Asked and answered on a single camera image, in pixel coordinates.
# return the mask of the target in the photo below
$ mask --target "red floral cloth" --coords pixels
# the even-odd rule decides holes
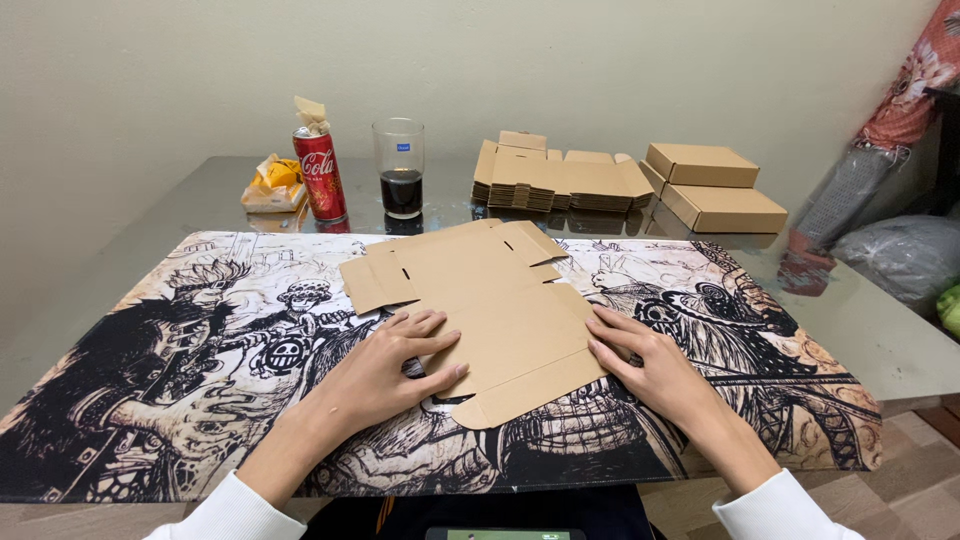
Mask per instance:
[[[960,65],[960,0],[944,0],[853,144],[896,151],[920,140],[933,121],[933,100],[924,88],[949,85]]]

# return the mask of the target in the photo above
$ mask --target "black pants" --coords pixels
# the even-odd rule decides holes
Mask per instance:
[[[377,523],[382,527],[377,533]],[[633,485],[491,495],[342,498],[310,520],[303,539],[423,540],[431,527],[578,528],[588,540],[654,540]]]

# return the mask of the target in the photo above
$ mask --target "phone screen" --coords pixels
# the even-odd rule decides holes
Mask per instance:
[[[548,530],[471,530],[450,529],[446,540],[570,540],[569,532]]]

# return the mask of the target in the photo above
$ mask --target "white sleeve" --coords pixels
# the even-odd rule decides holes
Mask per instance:
[[[161,525],[146,540],[297,540],[303,536],[303,522],[270,506],[234,473],[230,471],[185,520]]]
[[[713,513],[733,540],[863,540],[833,523],[786,469],[739,499],[717,501]]]

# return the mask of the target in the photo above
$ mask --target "dark liquid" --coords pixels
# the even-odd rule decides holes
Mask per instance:
[[[387,171],[380,174],[383,208],[389,213],[410,215],[423,209],[423,173]]]

